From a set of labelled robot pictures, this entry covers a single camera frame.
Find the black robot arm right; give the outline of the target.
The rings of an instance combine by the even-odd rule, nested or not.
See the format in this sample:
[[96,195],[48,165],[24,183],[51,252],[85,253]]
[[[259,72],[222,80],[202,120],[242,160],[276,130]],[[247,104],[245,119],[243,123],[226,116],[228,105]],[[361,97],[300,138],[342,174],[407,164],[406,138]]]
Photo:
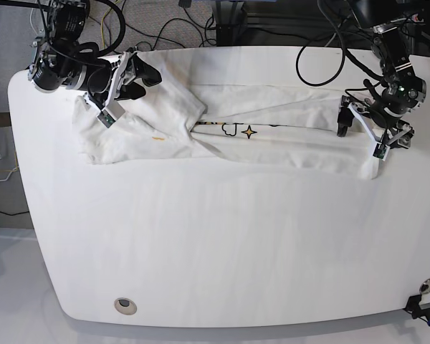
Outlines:
[[145,96],[145,88],[161,83],[160,72],[145,63],[137,50],[123,52],[116,62],[105,56],[113,52],[125,36],[125,17],[111,1],[104,3],[117,15],[120,31],[113,44],[100,48],[79,38],[89,16],[88,1],[36,2],[42,19],[43,34],[36,39],[29,80],[42,92],[54,92],[63,86],[85,92],[87,101],[100,111],[116,100],[136,100]]

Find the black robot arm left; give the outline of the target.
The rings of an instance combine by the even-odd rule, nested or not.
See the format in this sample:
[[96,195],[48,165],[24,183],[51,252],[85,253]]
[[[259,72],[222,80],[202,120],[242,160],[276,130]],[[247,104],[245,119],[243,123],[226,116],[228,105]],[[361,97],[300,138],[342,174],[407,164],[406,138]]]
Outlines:
[[329,80],[311,83],[301,74],[298,74],[298,77],[308,86],[322,87],[339,76],[345,60],[349,59],[370,78],[377,80],[383,86],[382,93],[378,93],[376,86],[367,79],[363,81],[364,87],[359,89],[371,94],[369,100],[359,100],[352,95],[354,89],[345,91],[346,96],[343,97],[338,115],[338,136],[345,136],[354,118],[362,123],[366,118],[371,119],[383,129],[381,137],[374,140],[375,156],[379,158],[381,153],[389,148],[411,147],[414,129],[402,120],[402,117],[425,101],[426,81],[416,75],[401,38],[400,29],[392,23],[401,15],[400,4],[397,1],[349,1],[348,6],[360,29],[373,30],[372,48],[380,60],[382,74],[377,75],[349,52],[341,29],[329,14],[329,6],[325,1],[318,1],[318,9],[340,40],[343,56],[338,71]]

